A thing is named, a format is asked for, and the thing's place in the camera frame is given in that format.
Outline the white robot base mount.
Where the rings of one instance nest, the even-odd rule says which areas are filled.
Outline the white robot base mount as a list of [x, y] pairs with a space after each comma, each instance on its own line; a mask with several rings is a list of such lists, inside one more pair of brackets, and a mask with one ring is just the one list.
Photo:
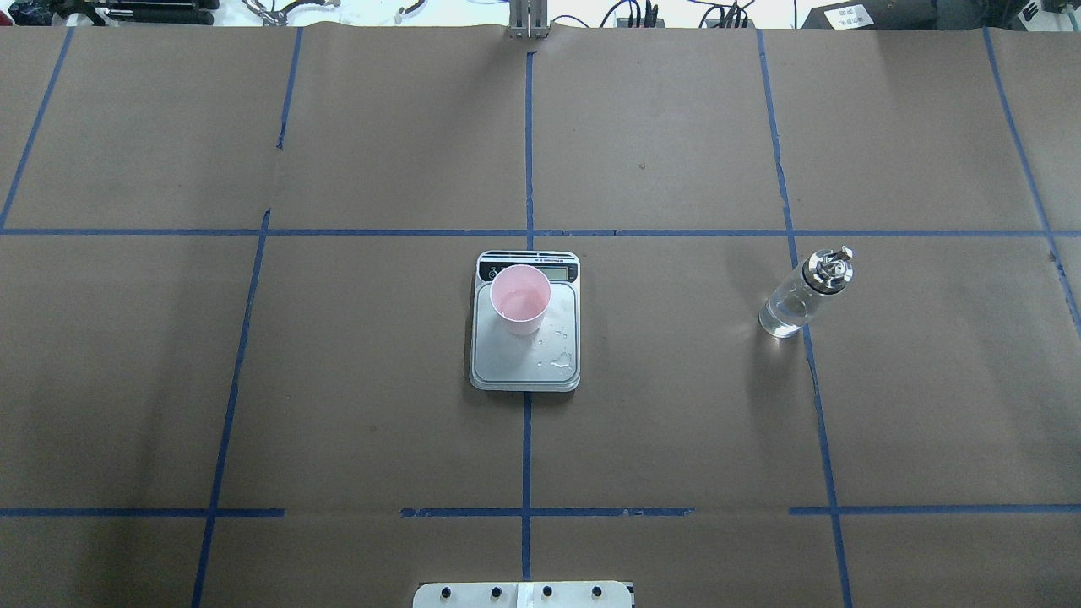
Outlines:
[[633, 585], [615, 580], [422, 584], [413, 607], [633, 607]]

